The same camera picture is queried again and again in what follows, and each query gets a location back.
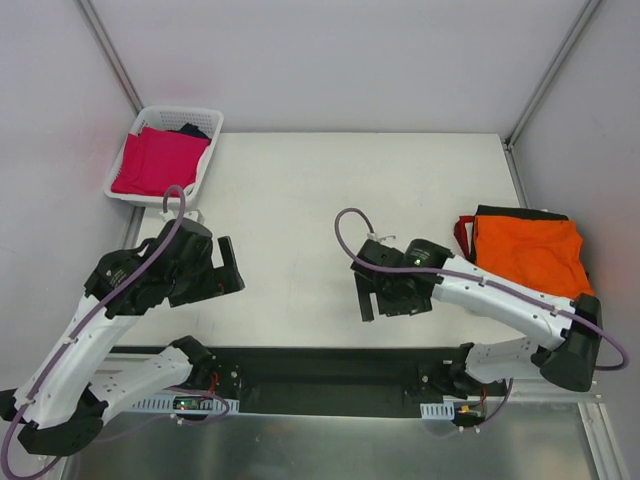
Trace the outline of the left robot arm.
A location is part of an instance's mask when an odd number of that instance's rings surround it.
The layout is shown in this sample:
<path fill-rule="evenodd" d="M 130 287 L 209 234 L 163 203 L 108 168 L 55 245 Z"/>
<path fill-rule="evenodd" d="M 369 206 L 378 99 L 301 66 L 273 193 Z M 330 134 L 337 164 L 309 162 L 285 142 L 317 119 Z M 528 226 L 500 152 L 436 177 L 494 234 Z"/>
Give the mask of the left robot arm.
<path fill-rule="evenodd" d="M 120 338 L 163 302 L 175 308 L 244 287 L 231 239 L 215 238 L 193 220 L 170 220 L 138 247 L 105 254 L 46 360 L 22 387 L 2 392 L 2 419 L 18 422 L 18 441 L 28 453 L 67 457 L 160 390 L 212 390 L 221 375 L 212 354 L 191 335 L 131 370 L 97 370 Z"/>

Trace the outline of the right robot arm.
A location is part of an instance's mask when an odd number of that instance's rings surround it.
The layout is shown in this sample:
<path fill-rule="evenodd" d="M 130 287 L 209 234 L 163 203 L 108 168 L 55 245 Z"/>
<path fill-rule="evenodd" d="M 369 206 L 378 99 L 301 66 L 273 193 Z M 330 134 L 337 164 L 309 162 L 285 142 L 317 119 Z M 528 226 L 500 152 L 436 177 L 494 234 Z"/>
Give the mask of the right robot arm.
<path fill-rule="evenodd" d="M 426 313 L 439 301 L 521 333 L 516 340 L 462 345 L 466 357 L 449 371 L 450 385 L 460 394 L 535 373 L 573 392 L 592 385 L 602 325 L 601 303 L 592 295 L 570 299 L 532 290 L 424 239 L 413 240 L 405 251 L 368 239 L 351 269 L 365 322 L 375 315 Z"/>

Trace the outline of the white plastic basket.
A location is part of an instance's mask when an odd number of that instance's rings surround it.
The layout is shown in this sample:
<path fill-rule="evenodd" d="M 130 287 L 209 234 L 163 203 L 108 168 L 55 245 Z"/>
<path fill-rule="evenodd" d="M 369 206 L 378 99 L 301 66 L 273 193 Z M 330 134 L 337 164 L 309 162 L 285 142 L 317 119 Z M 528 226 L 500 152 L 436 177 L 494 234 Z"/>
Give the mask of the white plastic basket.
<path fill-rule="evenodd" d="M 114 160 L 104 194 L 132 205 L 155 207 L 168 187 L 193 205 L 222 130 L 222 112 L 202 107 L 143 108 Z"/>

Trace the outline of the pink t shirt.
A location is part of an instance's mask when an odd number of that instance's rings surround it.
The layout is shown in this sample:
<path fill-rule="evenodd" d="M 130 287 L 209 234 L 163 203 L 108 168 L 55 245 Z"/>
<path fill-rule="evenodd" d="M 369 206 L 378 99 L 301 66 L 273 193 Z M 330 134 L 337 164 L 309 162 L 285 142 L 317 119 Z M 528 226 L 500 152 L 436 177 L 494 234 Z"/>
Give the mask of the pink t shirt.
<path fill-rule="evenodd" d="M 201 157 L 210 143 L 151 127 L 144 127 L 138 135 L 129 134 L 110 190 L 152 197 L 162 197 L 172 185 L 186 190 L 195 183 Z"/>

